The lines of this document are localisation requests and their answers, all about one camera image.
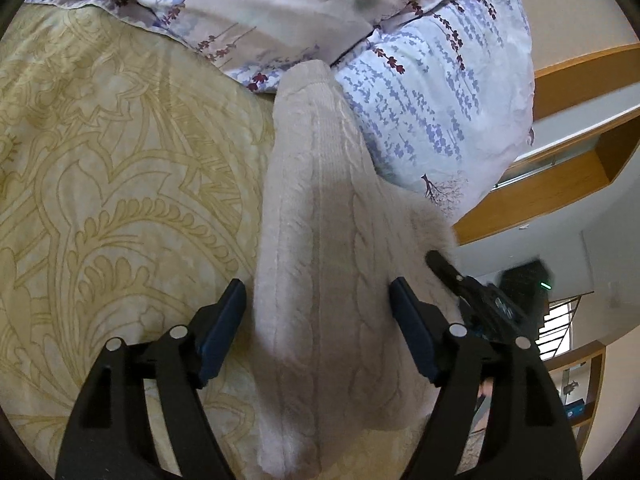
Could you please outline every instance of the blue gripper pad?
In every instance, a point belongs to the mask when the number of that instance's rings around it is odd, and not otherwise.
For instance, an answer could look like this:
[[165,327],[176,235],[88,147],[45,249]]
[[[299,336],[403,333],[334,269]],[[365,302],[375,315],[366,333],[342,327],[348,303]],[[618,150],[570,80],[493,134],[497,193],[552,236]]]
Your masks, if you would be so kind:
[[389,301],[418,372],[431,383],[438,382],[444,370],[437,350],[449,323],[436,306],[419,301],[404,278],[389,285]]
[[190,323],[196,334],[195,347],[202,359],[202,384],[217,377],[246,308],[246,289],[240,280],[231,280],[216,304],[201,308]]

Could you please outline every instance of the cable knit texture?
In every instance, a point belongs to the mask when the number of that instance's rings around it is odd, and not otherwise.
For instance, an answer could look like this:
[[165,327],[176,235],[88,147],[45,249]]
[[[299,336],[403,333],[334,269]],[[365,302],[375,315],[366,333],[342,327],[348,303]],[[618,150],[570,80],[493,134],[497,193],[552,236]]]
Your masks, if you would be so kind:
[[263,198],[252,359],[260,466],[276,478],[326,470],[364,430],[398,430],[433,409],[391,316],[388,284],[460,320],[424,263],[452,257],[452,231],[424,197],[376,175],[342,90],[321,61],[284,76]]

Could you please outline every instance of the tree print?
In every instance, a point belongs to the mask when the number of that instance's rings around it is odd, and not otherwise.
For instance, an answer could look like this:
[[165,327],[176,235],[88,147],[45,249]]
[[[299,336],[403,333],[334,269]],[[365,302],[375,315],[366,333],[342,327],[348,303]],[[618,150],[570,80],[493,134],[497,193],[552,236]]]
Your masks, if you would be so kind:
[[426,191],[424,196],[434,203],[446,215],[455,212],[462,199],[462,183],[457,179],[449,179],[439,182],[438,185],[431,181],[425,173],[421,176],[424,180]]
[[116,7],[125,7],[129,5],[133,0],[114,0],[113,3],[116,4]]

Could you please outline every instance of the bed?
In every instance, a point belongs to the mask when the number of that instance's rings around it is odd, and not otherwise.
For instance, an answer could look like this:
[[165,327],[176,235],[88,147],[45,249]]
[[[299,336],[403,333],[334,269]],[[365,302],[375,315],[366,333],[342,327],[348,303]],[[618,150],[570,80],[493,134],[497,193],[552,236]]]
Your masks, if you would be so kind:
[[[95,7],[24,6],[0,60],[0,405],[53,473],[108,338],[155,338],[232,277],[251,286],[272,99]],[[201,399],[249,480],[267,477],[255,460],[248,337],[243,326]],[[151,384],[147,400],[162,464],[176,472]],[[423,425],[363,433],[319,478],[399,477]]]
[[455,224],[526,148],[534,73],[520,0],[27,0],[92,5],[162,34],[251,92],[334,66],[376,171]]

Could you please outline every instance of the wooden shelf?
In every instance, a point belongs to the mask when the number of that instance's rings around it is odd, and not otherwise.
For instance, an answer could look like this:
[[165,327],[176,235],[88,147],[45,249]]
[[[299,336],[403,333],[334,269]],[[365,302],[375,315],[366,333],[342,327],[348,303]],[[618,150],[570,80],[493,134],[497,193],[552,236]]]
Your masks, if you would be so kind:
[[[593,149],[484,197],[454,225],[460,245],[562,209],[615,181],[640,144],[640,108],[604,124],[597,133]],[[581,142],[588,135],[574,140]]]
[[619,126],[622,126],[625,123],[628,123],[629,121],[635,119],[636,117],[640,117],[640,108],[636,108],[635,110],[626,112],[625,114],[622,114],[613,120],[607,121],[604,124],[601,124],[600,126],[596,126],[591,130],[589,130],[588,132],[581,134],[580,136],[573,137],[569,140],[565,140],[564,142],[560,142],[559,144],[555,144],[554,146],[546,149],[543,152],[535,153],[534,155],[530,155],[526,158],[522,158],[521,160],[518,160],[517,162],[514,162],[513,164],[511,164],[507,168],[507,172],[513,171],[523,166],[530,165],[532,162],[537,162],[539,160],[551,158],[554,155],[561,155],[562,152],[565,152],[570,147],[575,146],[576,144],[579,144],[580,142],[583,142],[585,140],[591,139],[592,137],[598,137],[601,134],[608,132],[609,130],[613,130],[614,128],[617,128]]
[[640,44],[594,52],[536,72],[533,117],[566,110],[640,81]]
[[596,340],[588,343],[585,346],[581,346],[580,348],[569,350],[564,354],[560,354],[559,356],[548,359],[547,361],[545,361],[545,366],[546,369],[550,372],[561,372],[563,370],[568,370],[569,368],[573,368],[580,363],[590,361],[594,357],[604,354],[606,348],[607,347],[604,346],[600,341]]

